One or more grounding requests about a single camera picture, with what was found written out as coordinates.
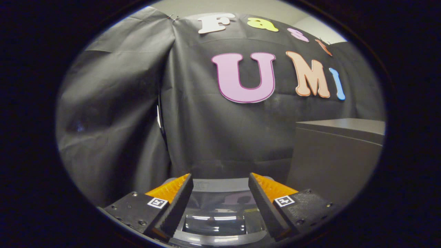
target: pink letter u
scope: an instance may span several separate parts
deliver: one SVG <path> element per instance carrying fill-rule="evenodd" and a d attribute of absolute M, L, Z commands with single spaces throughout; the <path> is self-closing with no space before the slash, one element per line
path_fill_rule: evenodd
<path fill-rule="evenodd" d="M 214 56 L 211 61 L 217 65 L 217 79 L 220 93 L 230 101 L 238 103 L 254 103 L 269 98 L 275 88 L 273 60 L 271 53 L 252 53 L 251 58 L 259 65 L 260 84 L 256 88 L 245 88 L 240 83 L 239 61 L 243 56 L 239 53 L 224 53 Z"/>

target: black cloth backdrop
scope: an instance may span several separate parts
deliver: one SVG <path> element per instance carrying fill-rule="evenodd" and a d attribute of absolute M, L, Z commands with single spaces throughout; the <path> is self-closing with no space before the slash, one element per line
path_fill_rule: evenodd
<path fill-rule="evenodd" d="M 226 29 L 198 34 L 203 15 L 172 21 L 147 7 L 97 37 L 79 54 L 60 88 L 56 138 L 72 180 L 95 205 L 129 191 L 146 192 L 169 177 L 238 178 L 255 172 L 285 182 L 295 122 L 338 118 L 385 120 L 380 84 L 355 47 L 327 45 L 329 56 L 301 30 L 306 43 L 281 22 L 278 32 L 247 25 L 236 14 Z M 301 97 L 285 55 L 323 64 L 330 98 Z M 211 58 L 240 53 L 241 83 L 260 82 L 251 53 L 276 56 L 274 93 L 250 104 L 221 95 Z M 339 72 L 346 99 L 336 96 L 329 68 Z M 157 122 L 158 95 L 166 141 Z"/>

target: gray box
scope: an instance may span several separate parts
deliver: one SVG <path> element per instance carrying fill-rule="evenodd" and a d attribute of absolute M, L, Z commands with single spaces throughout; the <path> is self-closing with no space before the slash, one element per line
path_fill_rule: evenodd
<path fill-rule="evenodd" d="M 337 204 L 348 204 L 372 176 L 384 133 L 385 123 L 377 120 L 297 122 L 286 185 L 311 188 Z"/>

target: black fabric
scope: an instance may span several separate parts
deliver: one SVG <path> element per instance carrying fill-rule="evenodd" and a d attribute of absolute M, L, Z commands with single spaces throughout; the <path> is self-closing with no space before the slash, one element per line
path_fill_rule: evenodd
<path fill-rule="evenodd" d="M 154 8 L 142 9 L 94 40 L 81 53 L 61 87 L 57 142 L 65 167 L 79 189 L 106 206 L 129 191 L 146 192 L 169 177 L 238 178 L 250 172 L 284 182 L 292 157 L 295 122 L 338 118 L 384 120 L 378 82 L 347 42 L 300 41 L 286 24 L 279 32 L 247 25 L 252 15 L 234 14 L 224 31 L 198 34 L 195 15 L 176 21 Z M 324 66 L 330 98 L 301 97 L 293 51 L 310 65 Z M 251 53 L 276 56 L 274 93 L 259 103 L 223 97 L 211 58 L 240 53 L 245 87 L 260 82 Z M 340 74 L 346 100 L 336 96 L 328 68 Z M 161 94 L 166 143 L 157 123 Z"/>
<path fill-rule="evenodd" d="M 67 72 L 56 114 L 58 147 L 72 180 L 96 205 L 168 178 L 156 106 L 173 41 L 167 16 L 144 8 L 95 39 Z"/>

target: white wall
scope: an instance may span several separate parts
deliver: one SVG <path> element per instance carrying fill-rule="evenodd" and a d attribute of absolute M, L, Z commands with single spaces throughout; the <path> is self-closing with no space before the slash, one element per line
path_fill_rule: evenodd
<path fill-rule="evenodd" d="M 312 16 L 308 16 L 298 21 L 293 26 L 320 38 L 324 42 L 328 43 L 328 45 L 347 41 L 336 31 Z"/>

